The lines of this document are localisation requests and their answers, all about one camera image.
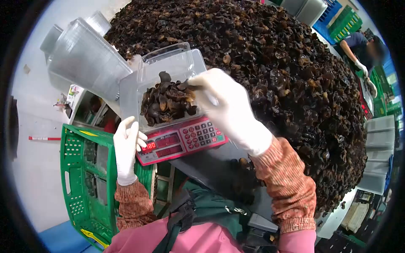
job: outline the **dark blue shirt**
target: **dark blue shirt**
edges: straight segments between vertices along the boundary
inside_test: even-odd
[[[361,64],[366,66],[369,76],[374,69],[373,58],[367,53],[368,40],[361,32],[355,32],[344,38],[350,50],[357,56]]]
[[[361,32],[355,32],[344,38],[349,47],[367,45],[367,39]]]

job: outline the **gloved hand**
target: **gloved hand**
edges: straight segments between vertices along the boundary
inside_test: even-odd
[[[370,78],[366,78],[366,84],[370,90],[370,94],[373,96],[373,98],[377,97],[377,88],[374,85],[374,83],[370,80]]]
[[[121,121],[114,134],[115,159],[117,162],[117,182],[119,185],[130,185],[138,178],[134,173],[136,151],[146,147],[148,137],[139,131],[139,123],[134,116]]]
[[[369,77],[369,71],[367,70],[366,66],[360,63],[360,61],[357,59],[356,62],[354,63],[360,70],[363,71],[363,74],[365,77]]]
[[[198,106],[238,147],[252,156],[269,148],[273,135],[254,118],[249,96],[242,85],[218,68],[205,71],[188,83],[202,86],[202,90],[195,91]],[[217,105],[211,102],[212,97],[217,99]]]

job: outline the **red and white tape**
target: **red and white tape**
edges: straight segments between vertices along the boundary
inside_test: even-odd
[[[28,140],[60,140],[59,138],[54,138],[54,137],[32,137],[28,136]]]

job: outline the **plastic clamshell box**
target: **plastic clamshell box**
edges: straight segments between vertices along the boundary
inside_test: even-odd
[[[134,104],[134,114],[138,118],[139,130],[144,133],[150,133],[164,127],[201,117],[203,114],[197,105],[197,113],[195,115],[190,116],[186,112],[184,118],[173,120],[172,122],[155,124],[153,127],[150,127],[145,117],[140,114],[143,94],[148,88],[155,87],[157,83],[160,83],[159,73],[161,71],[166,71],[170,74],[172,82],[184,82],[206,70],[207,68],[201,52],[198,49],[191,50],[187,42],[177,43],[143,56],[138,68],[135,84],[136,94],[134,94],[136,102]]]

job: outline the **orange patterned sleeve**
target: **orange patterned sleeve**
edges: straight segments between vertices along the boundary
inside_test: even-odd
[[[120,231],[129,227],[141,227],[156,220],[153,204],[145,186],[138,180],[127,186],[117,183],[115,200],[119,202],[117,227]]]
[[[281,234],[315,230],[315,182],[304,175],[305,165],[288,141],[273,137],[267,151],[250,158],[257,178],[266,183],[267,193],[273,198],[273,221],[280,226]]]

